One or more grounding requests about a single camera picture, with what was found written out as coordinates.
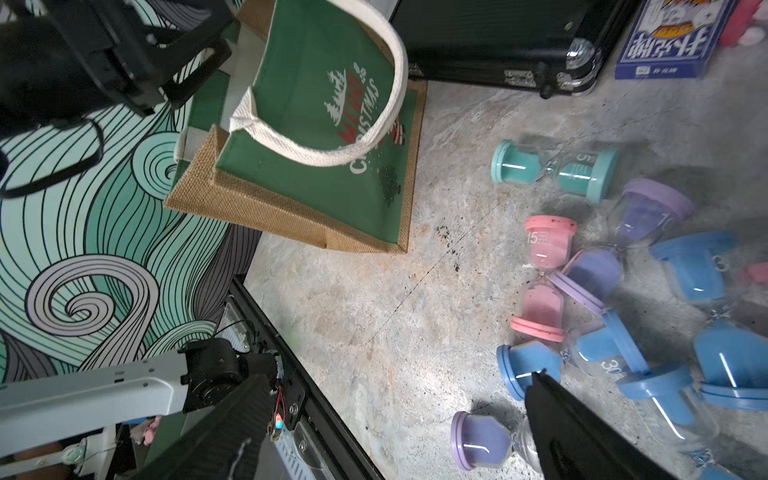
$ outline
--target christmas tree print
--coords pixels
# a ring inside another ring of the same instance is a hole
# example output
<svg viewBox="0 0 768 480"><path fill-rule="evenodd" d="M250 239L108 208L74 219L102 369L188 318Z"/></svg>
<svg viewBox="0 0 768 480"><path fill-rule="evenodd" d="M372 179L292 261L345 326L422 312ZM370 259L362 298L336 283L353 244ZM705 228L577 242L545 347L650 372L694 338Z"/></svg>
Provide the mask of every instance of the christmas tree print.
<svg viewBox="0 0 768 480"><path fill-rule="evenodd" d="M387 165L381 170L376 171L379 174L379 181L382 184L384 201L386 206L392 206L395 201L395 195L400 193L400 186L397 184L397 173L392 165Z"/></svg>

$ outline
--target metal bracket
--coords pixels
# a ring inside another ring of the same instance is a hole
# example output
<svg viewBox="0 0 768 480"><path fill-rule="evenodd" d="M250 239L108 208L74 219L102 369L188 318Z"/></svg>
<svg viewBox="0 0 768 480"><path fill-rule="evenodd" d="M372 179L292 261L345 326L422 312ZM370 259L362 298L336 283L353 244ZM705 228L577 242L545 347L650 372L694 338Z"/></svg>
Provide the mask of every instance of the metal bracket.
<svg viewBox="0 0 768 480"><path fill-rule="evenodd" d="M536 80L530 70L504 70L504 83L513 87L535 87Z"/></svg>

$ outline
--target green tote bag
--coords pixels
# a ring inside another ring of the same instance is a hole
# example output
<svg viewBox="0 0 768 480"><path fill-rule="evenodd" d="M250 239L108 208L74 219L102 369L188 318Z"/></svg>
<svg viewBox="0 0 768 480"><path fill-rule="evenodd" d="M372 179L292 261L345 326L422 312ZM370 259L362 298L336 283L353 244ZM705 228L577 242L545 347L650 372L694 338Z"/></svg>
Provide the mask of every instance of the green tote bag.
<svg viewBox="0 0 768 480"><path fill-rule="evenodd" d="M424 97L367 3L277 0L211 181L247 209L238 223L319 247L406 252Z"/></svg>

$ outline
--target pink object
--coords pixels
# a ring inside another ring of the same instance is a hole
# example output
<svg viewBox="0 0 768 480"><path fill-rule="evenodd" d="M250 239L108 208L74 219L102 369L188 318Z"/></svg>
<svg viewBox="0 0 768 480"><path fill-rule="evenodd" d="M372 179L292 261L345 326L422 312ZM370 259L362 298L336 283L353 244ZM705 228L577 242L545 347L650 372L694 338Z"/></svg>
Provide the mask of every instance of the pink object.
<svg viewBox="0 0 768 480"><path fill-rule="evenodd" d="M145 445L152 445L152 442L154 442L154 436L157 434L157 427L160 426L160 419L163 417L156 416L154 417L154 421L149 424L146 430L144 430L144 444Z"/></svg>
<svg viewBox="0 0 768 480"><path fill-rule="evenodd" d="M509 326L520 333L562 342L563 296L548 283L535 283L525 292L523 314L512 317Z"/></svg>
<svg viewBox="0 0 768 480"><path fill-rule="evenodd" d="M741 286L754 283L768 283L768 262L753 263L736 273L736 281Z"/></svg>
<svg viewBox="0 0 768 480"><path fill-rule="evenodd" d="M552 270L565 265L571 255L571 239L577 224L565 217L536 215L525 219L528 232L528 255L540 270Z"/></svg>
<svg viewBox="0 0 768 480"><path fill-rule="evenodd" d="M720 34L720 45L735 47L739 44L739 38L750 26L752 16L755 15L762 2L763 0L740 0L728 19L723 33Z"/></svg>

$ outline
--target concrete floor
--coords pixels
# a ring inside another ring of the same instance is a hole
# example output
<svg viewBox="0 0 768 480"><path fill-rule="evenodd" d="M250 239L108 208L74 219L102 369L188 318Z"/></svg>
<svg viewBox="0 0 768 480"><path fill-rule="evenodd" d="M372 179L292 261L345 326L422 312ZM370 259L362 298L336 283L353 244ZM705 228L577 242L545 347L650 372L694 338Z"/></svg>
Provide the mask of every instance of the concrete floor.
<svg viewBox="0 0 768 480"><path fill-rule="evenodd" d="M520 341L508 324L535 278L524 266L523 220L564 215L579 223L575 248L598 243L626 180L685 167L699 185L699 210L680 232L732 226L755 238L768 226L767 78L764 41L720 49L703 80L614 81L609 66L582 98L432 82L409 253L340 253L265 234L246 285L385 477L538 478L517 455L498 471L460 472L449 450L457 410L494 414L510 427L523 416L495 361L497 345ZM499 141L531 136L619 144L608 199L591 206L546 180L494 185ZM652 363L688 361L696 370L690 341L703 314L672 297L646 250L630 252L627 265L609 303ZM569 326L588 318L567 308ZM612 383L571 366L562 383L670 472L693 474L689 460L650 437ZM768 413L712 410L720 463L746 480L765 478Z"/></svg>

